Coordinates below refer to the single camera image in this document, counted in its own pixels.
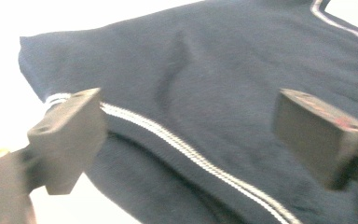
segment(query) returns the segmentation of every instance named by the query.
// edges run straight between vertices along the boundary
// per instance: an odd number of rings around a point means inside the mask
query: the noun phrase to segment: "garment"
[[[358,118],[358,30],[325,3],[207,1],[23,37],[20,67],[43,101],[102,88],[110,134],[87,174],[143,223],[357,223],[358,184],[323,189],[271,129],[281,88]]]

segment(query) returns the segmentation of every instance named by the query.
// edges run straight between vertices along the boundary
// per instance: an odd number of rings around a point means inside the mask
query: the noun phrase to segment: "white piping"
[[[324,0],[314,0],[312,5],[310,6],[310,11],[313,13],[313,15],[315,15],[317,18],[319,18],[321,21],[324,21],[325,23],[329,24],[329,25],[332,25],[332,26],[335,26],[339,29],[342,29],[342,30],[345,30],[347,32],[350,32],[352,33],[353,35],[356,35],[358,37],[358,32],[355,31],[355,30],[352,30],[348,27],[345,27],[343,25],[340,25],[338,23],[336,23],[335,21],[332,21],[330,19],[328,19],[320,10],[320,6],[321,6],[321,3],[323,2]]]
[[[70,97],[69,93],[58,93],[50,96],[46,104],[52,105],[53,102],[58,102],[61,100],[66,100]],[[131,112],[117,106],[109,105],[107,103],[101,103],[101,109],[108,115],[127,120],[131,123],[137,124],[140,127],[143,127],[154,133],[169,145],[183,153],[191,161],[196,163],[203,170],[207,171],[211,175],[223,180],[229,184],[232,188],[238,190],[240,193],[246,197],[252,199],[254,202],[260,204],[267,211],[269,211],[279,222],[282,224],[299,224],[301,223],[293,214],[291,214],[287,209],[285,209],[279,202],[267,195],[262,190],[252,186],[242,180],[239,180],[237,177],[223,171],[222,169],[216,167],[205,159],[199,152],[187,144],[185,141],[180,139],[175,134],[168,131],[166,128],[162,127],[155,121],[147,119],[141,115]]]

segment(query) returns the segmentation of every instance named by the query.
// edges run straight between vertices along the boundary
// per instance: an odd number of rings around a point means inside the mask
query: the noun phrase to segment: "dark fabric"
[[[323,189],[271,132],[280,88],[358,118],[358,37],[316,18],[311,3],[202,2],[95,30],[23,37],[20,67],[43,101],[101,87],[105,102],[159,123],[303,223],[357,223],[358,185]],[[278,223],[154,133],[107,120],[110,137],[88,175],[140,221]]]

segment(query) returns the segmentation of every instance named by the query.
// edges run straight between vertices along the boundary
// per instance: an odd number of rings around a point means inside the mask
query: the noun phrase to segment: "white stripe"
[[[310,11],[313,13],[313,15],[315,15],[317,18],[319,18],[321,21],[324,21],[325,23],[335,26],[339,29],[345,30],[347,32],[352,33],[353,35],[356,35],[358,37],[358,32],[355,30],[352,30],[348,27],[342,26],[338,23],[336,23],[335,21],[332,21],[330,19],[328,19],[320,10],[320,6],[321,3],[323,2],[323,0],[314,0],[312,5],[310,6]]]
[[[65,99],[65,97],[69,98],[69,96],[69,93],[54,94],[48,98],[47,103],[51,104],[56,100],[63,100]],[[163,139],[165,142],[167,142],[169,145],[183,153],[191,161],[196,163],[200,168],[207,171],[211,175],[214,175],[215,177],[223,180],[232,188],[236,189],[246,197],[261,205],[282,224],[301,223],[293,214],[291,214],[287,209],[285,209],[283,205],[281,205],[275,199],[267,195],[265,192],[256,188],[255,186],[252,186],[242,180],[239,180],[237,177],[216,167],[207,159],[205,159],[201,154],[199,154],[199,152],[195,148],[187,144],[184,140],[180,139],[178,136],[171,133],[155,121],[133,113],[130,110],[109,105],[107,103],[101,103],[101,109],[108,115],[127,120],[131,123],[137,124],[140,127],[147,129],[151,133],[154,133],[155,135]]]

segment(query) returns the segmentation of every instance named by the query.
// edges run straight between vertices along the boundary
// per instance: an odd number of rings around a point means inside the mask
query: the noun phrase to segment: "white surface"
[[[358,27],[358,0],[331,0],[325,12]]]
[[[0,147],[22,148],[44,114],[18,66],[19,36],[98,28],[197,0],[0,1]],[[38,223],[138,223],[105,198],[85,175],[68,196],[31,194]]]

